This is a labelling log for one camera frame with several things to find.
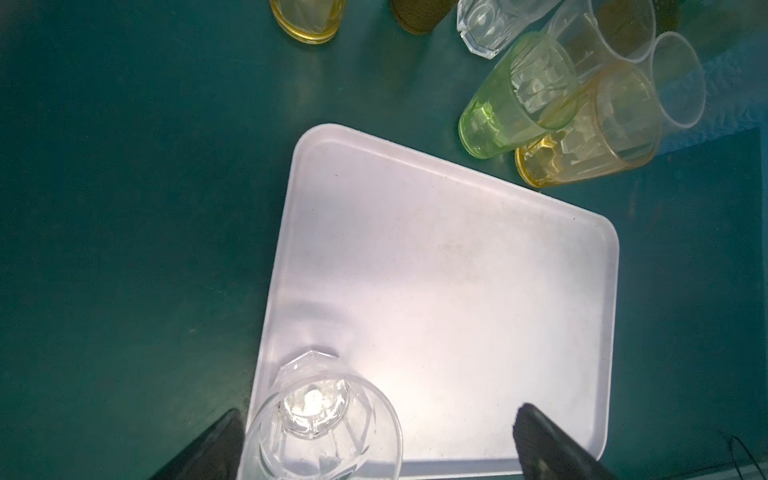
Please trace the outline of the green faceted glass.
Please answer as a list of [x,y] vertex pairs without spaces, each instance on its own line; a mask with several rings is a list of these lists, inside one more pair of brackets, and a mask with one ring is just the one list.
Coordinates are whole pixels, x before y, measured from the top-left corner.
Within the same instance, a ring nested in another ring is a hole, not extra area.
[[579,81],[552,37],[529,32],[513,42],[458,122],[465,150],[489,159],[565,127],[575,116]]

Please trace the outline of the lilac plastic tray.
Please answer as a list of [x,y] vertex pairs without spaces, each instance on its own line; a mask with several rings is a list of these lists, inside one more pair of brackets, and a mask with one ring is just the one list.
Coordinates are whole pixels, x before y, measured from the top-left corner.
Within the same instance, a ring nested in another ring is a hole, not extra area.
[[618,267],[601,215],[315,126],[292,155],[248,417],[318,351],[386,396],[403,478],[519,473],[526,403],[599,457]]

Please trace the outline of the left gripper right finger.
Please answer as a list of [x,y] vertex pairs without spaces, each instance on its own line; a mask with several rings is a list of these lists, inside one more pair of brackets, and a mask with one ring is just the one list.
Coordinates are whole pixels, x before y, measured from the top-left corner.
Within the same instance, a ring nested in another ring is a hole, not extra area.
[[524,403],[513,425],[522,475],[529,479],[616,479],[535,405]]

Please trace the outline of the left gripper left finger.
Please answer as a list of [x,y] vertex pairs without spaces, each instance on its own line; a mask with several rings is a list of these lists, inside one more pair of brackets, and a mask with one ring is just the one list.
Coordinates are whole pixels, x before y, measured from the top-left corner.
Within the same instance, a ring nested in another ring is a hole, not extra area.
[[244,438],[242,414],[238,409],[230,409],[160,468],[151,480],[235,479]]

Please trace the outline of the amber faceted glass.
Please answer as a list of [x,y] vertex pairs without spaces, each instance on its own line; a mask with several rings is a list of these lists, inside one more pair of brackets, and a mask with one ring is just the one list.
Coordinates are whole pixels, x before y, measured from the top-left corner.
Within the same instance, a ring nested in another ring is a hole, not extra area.
[[633,64],[613,63],[566,101],[576,113],[564,128],[515,151],[521,178],[543,188],[631,170],[648,163],[662,139],[652,81]]

